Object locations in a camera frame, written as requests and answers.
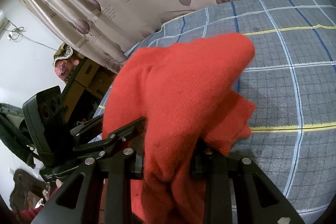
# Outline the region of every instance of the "red sweater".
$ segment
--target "red sweater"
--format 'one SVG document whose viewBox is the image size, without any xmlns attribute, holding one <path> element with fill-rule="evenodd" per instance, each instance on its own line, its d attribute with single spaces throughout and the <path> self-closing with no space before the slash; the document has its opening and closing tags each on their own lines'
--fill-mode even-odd
<svg viewBox="0 0 336 224">
<path fill-rule="evenodd" d="M 132 211 L 149 224 L 202 223 L 203 181 L 189 164 L 202 138 L 228 155 L 255 105 L 231 87 L 254 56 L 237 33 L 170 47 L 141 48 L 115 78 L 107 101 L 103 136 L 146 117 L 144 180 L 131 184 Z"/>
</svg>

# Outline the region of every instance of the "electrical cord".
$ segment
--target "electrical cord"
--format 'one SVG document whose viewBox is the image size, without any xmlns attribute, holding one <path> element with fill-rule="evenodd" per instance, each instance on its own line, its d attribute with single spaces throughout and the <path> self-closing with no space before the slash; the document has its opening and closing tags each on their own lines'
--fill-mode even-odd
<svg viewBox="0 0 336 224">
<path fill-rule="evenodd" d="M 9 35 L 8 35 L 9 38 L 12 39 L 13 41 L 17 40 L 17 39 L 20 37 L 20 35 L 21 35 L 22 37 L 25 37 L 26 39 L 28 39 L 28 40 L 31 41 L 31 42 L 34 42 L 34 43 L 39 44 L 39 45 L 42 45 L 42 46 L 47 47 L 47 48 L 49 48 L 49 49 L 51 49 L 51 50 L 57 51 L 57 50 L 55 50 L 54 48 L 51 48 L 51 47 L 49 47 L 49 46 L 47 46 L 47 45 L 45 45 L 45 44 L 42 44 L 42 43 L 40 43 L 40 42 L 37 42 L 37 41 L 32 40 L 31 38 L 25 36 L 24 34 L 22 34 L 23 30 L 25 29 L 24 27 L 17 27 L 13 22 L 11 22 L 10 20 L 8 20 L 8 21 L 9 21 L 15 28 L 14 28 L 13 30 L 7 30 L 7 29 L 4 29 L 4 30 L 7 31 L 7 32 L 11 32 L 11 33 L 17 33 L 17 37 L 14 37 L 14 35 L 12 35 L 12 34 L 9 34 Z"/>
</svg>

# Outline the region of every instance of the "gray checkered bedding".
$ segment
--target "gray checkered bedding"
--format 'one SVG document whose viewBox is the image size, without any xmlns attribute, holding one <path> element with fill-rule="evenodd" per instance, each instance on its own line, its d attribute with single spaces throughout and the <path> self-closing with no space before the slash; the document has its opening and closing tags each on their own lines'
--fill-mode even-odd
<svg viewBox="0 0 336 224">
<path fill-rule="evenodd" d="M 336 192 L 335 5 L 336 0 L 213 5 L 165 23 L 127 53 L 229 32 L 251 39 L 255 57 L 234 89 L 257 104 L 249 121 L 253 133 L 231 153 L 251 157 L 306 223 L 323 213 Z M 234 201 L 232 210 L 236 223 Z"/>
</svg>

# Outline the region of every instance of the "white wall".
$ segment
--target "white wall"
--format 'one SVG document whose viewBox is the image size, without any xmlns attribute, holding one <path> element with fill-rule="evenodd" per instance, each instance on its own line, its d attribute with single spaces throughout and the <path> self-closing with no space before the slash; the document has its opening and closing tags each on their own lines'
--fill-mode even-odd
<svg viewBox="0 0 336 224">
<path fill-rule="evenodd" d="M 0 0 L 0 9 L 16 26 L 25 28 L 24 35 L 54 49 L 62 44 L 43 23 L 18 0 Z M 41 90 L 65 84 L 53 68 L 54 50 L 33 43 L 26 38 L 9 41 L 8 32 L 0 34 L 0 102 L 22 107 L 22 104 Z M 33 170 L 12 154 L 0 141 L 0 194 L 9 205 L 13 190 L 13 175 L 9 168 Z"/>
</svg>

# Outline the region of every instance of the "silver screw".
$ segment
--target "silver screw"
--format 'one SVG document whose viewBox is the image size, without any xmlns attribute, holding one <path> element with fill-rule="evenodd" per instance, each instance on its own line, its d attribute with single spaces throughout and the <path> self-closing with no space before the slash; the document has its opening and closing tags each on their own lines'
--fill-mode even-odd
<svg viewBox="0 0 336 224">
<path fill-rule="evenodd" d="M 247 164 L 247 165 L 249 165 L 249 164 L 251 164 L 251 159 L 250 158 L 242 158 L 241 159 L 241 162 L 243 163 L 243 164 Z"/>
<path fill-rule="evenodd" d="M 204 149 L 204 153 L 206 153 L 207 155 L 211 155 L 212 154 L 211 148 Z"/>
<path fill-rule="evenodd" d="M 132 148 L 126 148 L 126 149 L 124 149 L 124 154 L 125 155 L 130 155 L 132 153 L 133 153 L 133 149 Z"/>
<path fill-rule="evenodd" d="M 93 164 L 94 162 L 95 162 L 95 159 L 92 158 L 92 157 L 87 158 L 87 159 L 85 160 L 85 164 L 87 164 L 87 165 L 91 165 L 91 164 Z"/>
</svg>

